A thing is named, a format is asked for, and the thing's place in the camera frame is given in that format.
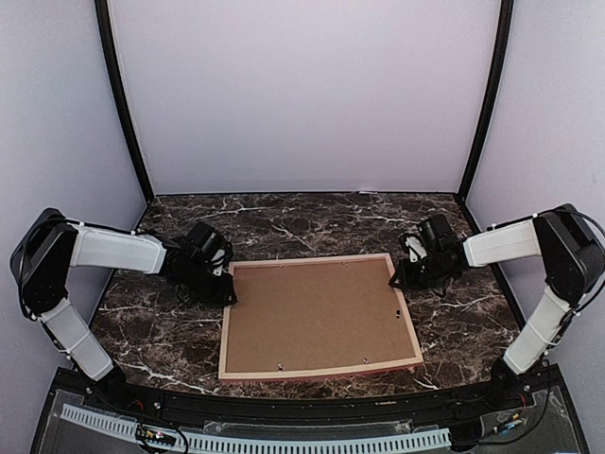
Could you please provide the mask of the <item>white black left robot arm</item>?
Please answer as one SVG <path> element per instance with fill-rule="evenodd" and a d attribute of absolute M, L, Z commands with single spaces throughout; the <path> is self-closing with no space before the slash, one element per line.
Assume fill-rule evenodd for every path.
<path fill-rule="evenodd" d="M 101 346 L 72 304 L 67 290 L 71 269 L 92 267 L 160 275 L 185 289 L 196 303 L 225 307 L 236 303 L 228 268 L 232 244 L 201 221 L 185 236 L 166 238 L 155 231 L 122 231 L 66 218 L 47 208 L 31 225 L 10 257 L 19 307 L 42 324 L 52 341 L 78 369 L 97 383 L 97 398 L 113 412 L 133 404 L 119 366 Z"/>

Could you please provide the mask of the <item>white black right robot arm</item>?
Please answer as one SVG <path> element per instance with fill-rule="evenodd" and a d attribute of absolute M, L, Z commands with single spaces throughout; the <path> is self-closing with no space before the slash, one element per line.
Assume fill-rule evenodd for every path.
<path fill-rule="evenodd" d="M 401 291 L 445 292 L 449 282 L 471 269 L 498 266 L 509 273 L 526 260 L 532 276 L 542 277 L 538 302 L 526 310 L 518 336 L 494 362 L 483 388 L 482 401 L 491 410 L 502 410 L 517 397 L 528 374 L 604 290 L 604 228 L 571 203 L 466 237 L 437 214 L 398 241 L 405 255 L 389 285 Z"/>

